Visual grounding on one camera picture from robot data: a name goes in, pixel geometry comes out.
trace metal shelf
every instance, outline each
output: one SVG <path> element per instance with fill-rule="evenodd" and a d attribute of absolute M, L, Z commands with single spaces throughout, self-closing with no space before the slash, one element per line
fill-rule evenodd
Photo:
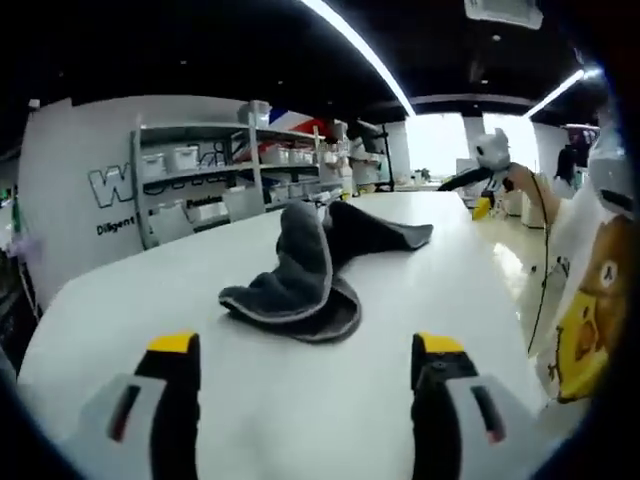
<path fill-rule="evenodd" d="M 230 174 L 234 172 L 240 172 L 244 170 L 251 170 L 253 168 L 253 164 L 241 163 L 238 165 L 228 165 L 225 167 L 209 167 L 209 168 L 200 168 L 198 170 L 185 170 L 184 172 L 175 172 L 169 173 L 162 177 L 153 177 L 153 178 L 145 178 L 142 180 L 142 185 L 145 187 L 148 186 L 161 186 L 167 183 L 172 183 L 176 181 L 188 181 L 193 180 L 199 177 L 213 176 L 217 174 Z"/>
<path fill-rule="evenodd" d="M 250 180 L 258 191 L 262 191 L 262 172 L 282 172 L 291 175 L 291 180 L 295 182 L 299 175 L 306 174 L 317 176 L 319 174 L 318 165 L 261 165 L 258 152 L 260 142 L 289 142 L 304 143 L 312 145 L 316 155 L 319 152 L 320 140 L 324 137 L 315 134 L 282 131 L 272 128 L 256 128 L 251 119 L 251 125 L 240 123 L 184 123 L 184 124 L 142 124 L 136 128 L 131 135 L 131 159 L 134 178 L 134 201 L 138 221 L 140 238 L 146 248 L 155 246 L 156 242 L 151 234 L 149 224 L 149 210 L 151 204 L 157 203 L 148 195 L 154 187 L 162 187 L 176 183 L 186 183 L 187 181 L 200 178 L 219 178 L 226 181 L 227 186 L 235 183 L 234 176 L 251 175 Z M 244 142 L 249 146 L 251 162 L 223 166 L 193 169 L 182 172 L 165 174 L 160 177 L 144 178 L 142 176 L 142 158 L 145 149 L 151 147 L 161 147 L 164 145 L 175 146 L 175 144 L 188 144 L 189 142 L 219 141 L 223 143 L 223 153 L 225 161 L 231 162 L 233 158 L 233 145 L 237 142 Z M 266 211 L 282 208 L 286 203 L 266 205 Z M 194 222 L 194 231 L 199 232 L 209 228 L 229 223 L 228 216 L 218 216 L 215 218 Z"/>
<path fill-rule="evenodd" d="M 310 165 L 310 164 L 300 164 L 300 165 L 260 165 L 260 170 L 269 170 L 269 171 L 287 171 L 287 170 L 296 170 L 296 171 L 310 171 L 311 173 L 316 173 L 318 170 L 318 165 Z"/>
<path fill-rule="evenodd" d="M 232 137 L 249 131 L 241 123 L 185 123 L 181 125 L 153 124 L 140 126 L 140 145 L 148 147 L 165 143 L 190 142 Z"/>
<path fill-rule="evenodd" d="M 312 133 L 302 133 L 293 130 L 275 130 L 273 128 L 256 128 L 258 140 L 266 142 L 305 142 L 314 144 L 316 137 Z M 322 135 L 318 136 L 319 140 L 324 140 Z"/>

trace air conditioner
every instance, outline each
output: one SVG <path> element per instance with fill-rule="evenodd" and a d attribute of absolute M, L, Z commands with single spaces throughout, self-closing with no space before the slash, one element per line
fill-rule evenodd
<path fill-rule="evenodd" d="M 535 0 L 464 0 L 467 17 L 538 30 L 542 12 Z"/>

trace storage shelf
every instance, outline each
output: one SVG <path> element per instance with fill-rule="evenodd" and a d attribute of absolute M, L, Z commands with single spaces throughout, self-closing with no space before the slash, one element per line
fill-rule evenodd
<path fill-rule="evenodd" d="M 308 170 L 312 173 L 315 173 L 318 170 L 318 165 L 310 165 L 310 164 L 300 164 L 300 165 L 260 165 L 260 170 L 269 170 L 269 171 L 291 171 L 291 170 Z"/>
<path fill-rule="evenodd" d="M 147 248 L 156 246 L 157 241 L 151 234 L 151 226 L 149 223 L 149 212 L 153 205 L 159 202 L 159 199 L 153 198 L 153 195 L 160 195 L 164 192 L 163 187 L 177 186 L 176 184 L 185 184 L 187 182 L 203 183 L 207 179 L 208 182 L 224 182 L 225 188 L 236 184 L 236 180 L 245 179 L 253 182 L 254 188 L 263 191 L 263 180 L 267 182 L 268 173 L 281 173 L 291 176 L 291 181 L 296 183 L 300 176 L 309 176 L 317 182 L 319 175 L 318 165 L 310 164 L 294 164 L 294 165 L 261 165 L 259 156 L 260 142 L 282 142 L 291 146 L 296 144 L 311 147 L 314 153 L 318 155 L 318 141 L 324 139 L 317 134 L 308 134 L 296 131 L 283 131 L 274 128 L 257 128 L 253 125 L 242 123 L 227 122 L 186 122 L 186 123 L 152 123 L 143 124 L 136 128 L 131 134 L 132 142 L 132 166 L 135 173 L 134 183 L 134 201 L 136 212 L 139 215 L 138 229 L 142 243 Z M 235 153 L 238 152 L 238 144 L 249 147 L 251 161 L 231 164 L 219 167 L 194 168 L 172 173 L 165 173 L 157 177 L 145 177 L 143 159 L 147 151 L 155 153 L 156 149 L 161 147 L 174 147 L 176 144 L 189 145 L 189 143 L 213 141 L 222 144 L 220 153 L 224 155 L 227 162 L 231 162 Z M 289 202 L 262 205 L 266 211 L 273 211 L 283 208 Z M 191 226 L 195 232 L 208 230 L 219 225 L 230 222 L 228 215 L 216 216 L 202 221 L 192 222 Z"/>
<path fill-rule="evenodd" d="M 140 146 L 228 138 L 249 131 L 241 123 L 184 123 L 180 125 L 152 124 L 140 126 Z"/>
<path fill-rule="evenodd" d="M 163 175 L 161 177 L 152 177 L 145 178 L 142 180 L 142 185 L 145 187 L 149 186 L 160 186 L 167 183 L 172 183 L 176 181 L 188 181 L 193 180 L 199 177 L 207 177 L 214 176 L 218 174 L 233 174 L 235 172 L 241 172 L 245 170 L 251 170 L 253 165 L 251 163 L 241 163 L 238 165 L 228 165 L 224 167 L 207 167 L 207 168 L 199 168 L 197 170 L 185 170 L 184 172 L 174 172 L 169 173 L 167 175 Z"/>

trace shelf post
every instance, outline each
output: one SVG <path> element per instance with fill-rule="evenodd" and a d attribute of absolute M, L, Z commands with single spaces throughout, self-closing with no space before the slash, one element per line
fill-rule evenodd
<path fill-rule="evenodd" d="M 249 113 L 249 145 L 251 148 L 251 163 L 253 166 L 253 183 L 260 192 L 261 198 L 264 197 L 262 192 L 262 174 L 260 172 L 260 157 L 258 155 L 258 135 L 256 133 L 256 118 L 253 112 Z"/>

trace black handle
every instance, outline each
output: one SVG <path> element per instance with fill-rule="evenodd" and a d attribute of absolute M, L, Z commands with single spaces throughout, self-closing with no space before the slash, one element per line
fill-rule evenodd
<path fill-rule="evenodd" d="M 449 192 L 451 190 L 455 190 L 456 188 L 466 187 L 467 185 L 471 185 L 472 183 L 478 183 L 482 180 L 486 180 L 493 175 L 493 171 L 489 170 L 486 167 L 479 167 L 474 170 L 469 170 L 468 172 L 463 172 L 460 175 L 456 175 L 448 182 L 443 183 L 438 188 L 439 192 Z"/>

